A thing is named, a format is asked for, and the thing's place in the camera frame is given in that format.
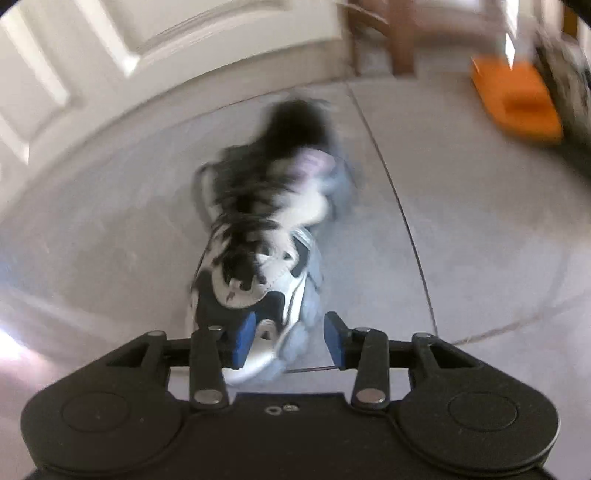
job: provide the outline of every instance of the orange plastic object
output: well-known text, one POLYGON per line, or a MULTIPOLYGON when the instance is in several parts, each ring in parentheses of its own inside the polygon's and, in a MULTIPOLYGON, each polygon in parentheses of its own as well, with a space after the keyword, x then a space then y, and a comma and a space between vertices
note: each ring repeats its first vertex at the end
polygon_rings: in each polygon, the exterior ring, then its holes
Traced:
POLYGON ((550 93, 531 63, 504 59, 472 60, 472 81, 493 120, 507 133, 525 140, 559 143, 560 117, 550 93))

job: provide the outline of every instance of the orange object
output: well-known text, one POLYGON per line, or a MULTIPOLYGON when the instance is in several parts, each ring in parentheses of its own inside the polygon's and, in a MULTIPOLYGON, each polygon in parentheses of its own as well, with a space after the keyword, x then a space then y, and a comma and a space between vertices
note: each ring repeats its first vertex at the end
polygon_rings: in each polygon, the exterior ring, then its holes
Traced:
POLYGON ((531 63, 481 57, 472 60, 472 81, 493 120, 526 140, 559 143, 562 123, 550 93, 531 63))

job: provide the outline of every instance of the black and white sneaker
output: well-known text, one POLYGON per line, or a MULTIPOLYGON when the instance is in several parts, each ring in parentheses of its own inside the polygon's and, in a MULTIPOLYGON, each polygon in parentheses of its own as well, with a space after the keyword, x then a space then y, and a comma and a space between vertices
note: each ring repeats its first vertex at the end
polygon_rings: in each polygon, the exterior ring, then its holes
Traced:
POLYGON ((322 110, 291 100, 274 108, 258 140, 196 176, 212 235, 191 287, 188 329, 220 326, 231 337, 241 368, 224 369, 229 384, 282 373, 322 317, 313 232, 346 210, 354 188, 334 146, 322 110))

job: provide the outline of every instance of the shoelace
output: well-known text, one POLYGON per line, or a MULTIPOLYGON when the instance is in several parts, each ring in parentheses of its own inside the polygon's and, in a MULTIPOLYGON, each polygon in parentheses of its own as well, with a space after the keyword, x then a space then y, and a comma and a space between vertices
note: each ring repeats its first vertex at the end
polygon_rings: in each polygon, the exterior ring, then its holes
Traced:
POLYGON ((221 205, 222 213, 212 226, 212 236, 224 228, 221 241, 228 241, 224 250, 213 260, 213 265, 222 264, 223 276, 227 283, 236 277, 239 265, 247 267, 242 273, 242 288, 249 290, 252 280, 265 284, 267 279, 261 271, 256 257, 257 252, 268 249, 261 232, 276 230, 281 225, 270 217, 280 208, 273 202, 277 192, 292 192, 293 178, 282 176, 273 180, 251 178, 244 183, 232 186, 221 192, 216 203, 221 205), (256 207, 263 206, 263 212, 254 213, 256 207))

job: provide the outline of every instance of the dark textured object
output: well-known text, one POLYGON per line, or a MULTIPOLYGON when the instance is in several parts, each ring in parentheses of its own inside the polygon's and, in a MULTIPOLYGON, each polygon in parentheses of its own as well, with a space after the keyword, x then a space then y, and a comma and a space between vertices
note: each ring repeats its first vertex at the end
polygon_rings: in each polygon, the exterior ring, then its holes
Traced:
POLYGON ((229 406, 223 331, 133 340, 27 404, 34 478, 551 478, 541 466, 558 415, 538 391, 433 335, 389 342, 334 312, 324 331, 336 364, 358 369, 351 405, 342 394, 239 394, 229 406), (188 403, 166 385, 171 366, 189 364, 188 403), (390 368, 409 371, 402 400, 389 399, 390 368))

